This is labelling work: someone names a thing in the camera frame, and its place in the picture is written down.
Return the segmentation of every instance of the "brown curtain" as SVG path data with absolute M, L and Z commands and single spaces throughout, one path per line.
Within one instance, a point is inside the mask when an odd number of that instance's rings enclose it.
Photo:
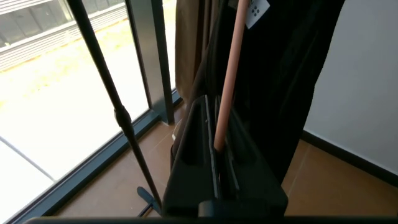
M 188 101 L 205 54 L 219 0 L 177 0 L 175 16 L 175 86 Z

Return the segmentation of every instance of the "window pane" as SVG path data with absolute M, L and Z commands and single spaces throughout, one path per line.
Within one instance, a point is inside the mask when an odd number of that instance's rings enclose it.
M 175 5 L 177 0 L 163 0 L 164 23 L 166 29 L 167 54 L 169 56 L 170 82 L 172 90 L 175 88 Z
M 119 96 L 134 120 L 148 110 L 148 104 L 125 5 L 120 1 L 83 2 L 91 12 L 90 20 Z M 0 16 L 0 37 L 10 37 L 1 39 L 3 45 L 0 41 L 0 136 L 59 180 L 120 132 L 120 127 L 65 1 L 15 10 L 22 10 L 17 13 L 18 21 L 13 17 L 15 11 Z M 33 26 L 18 28 L 27 21 L 38 27 L 34 33 L 26 31 Z M 12 22 L 19 25 L 2 26 Z M 15 160 L 4 159 L 1 164 L 4 172 L 0 172 L 0 179 L 6 180 L 4 190 L 11 200 L 0 198 L 0 209 L 7 207 L 7 212 L 0 212 L 5 216 L 0 221 L 52 184 L 49 178 L 36 178 L 33 172 L 38 170 L 30 164 L 23 170 L 22 165 L 13 169 Z M 11 177 L 21 180 L 8 181 Z M 32 189 L 22 194 L 22 185 L 33 177 L 32 185 L 37 186 L 30 185 Z

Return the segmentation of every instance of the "white wall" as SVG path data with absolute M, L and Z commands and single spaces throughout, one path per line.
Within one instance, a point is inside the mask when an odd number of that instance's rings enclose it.
M 398 175 L 397 0 L 346 0 L 304 130 Z

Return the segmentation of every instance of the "black plastic holder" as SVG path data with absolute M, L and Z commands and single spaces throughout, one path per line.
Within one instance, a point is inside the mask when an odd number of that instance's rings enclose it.
M 162 208 L 162 201 L 159 197 L 159 194 L 156 190 L 155 183 L 150 175 L 148 166 L 145 162 L 144 156 L 142 155 L 141 149 L 138 145 L 137 139 L 134 134 L 134 129 L 131 124 L 131 118 L 125 107 L 123 106 L 120 97 L 118 95 L 118 91 L 113 83 L 111 74 L 106 66 L 106 62 L 104 59 L 104 55 L 102 54 L 100 45 L 95 37 L 94 30 L 91 26 L 90 20 L 84 8 L 82 1 L 76 0 L 67 0 L 70 10 L 75 17 L 76 23 L 80 29 L 81 35 L 86 42 L 87 48 L 93 58 L 93 61 L 97 67 L 99 75 L 104 83 L 106 88 L 106 92 L 109 95 L 109 98 L 112 101 L 112 105 L 114 107 L 114 115 L 118 125 L 122 129 L 124 135 L 129 142 L 131 149 L 137 158 L 137 162 L 141 168 L 142 173 L 149 185 L 149 188 L 153 194 L 153 197 L 142 187 L 137 189 L 138 194 L 148 202 L 146 208 L 140 213 L 139 216 L 143 216 L 148 209 L 151 207 L 160 214 L 160 210 Z

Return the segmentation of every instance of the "stand base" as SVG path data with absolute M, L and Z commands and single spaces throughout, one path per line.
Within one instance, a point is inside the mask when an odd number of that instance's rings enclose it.
M 147 206 L 145 206 L 145 208 L 138 214 L 138 217 L 143 217 L 150 208 L 153 208 L 159 215 L 162 214 L 155 198 L 147 190 L 145 190 L 145 188 L 138 187 L 137 193 L 148 203 Z

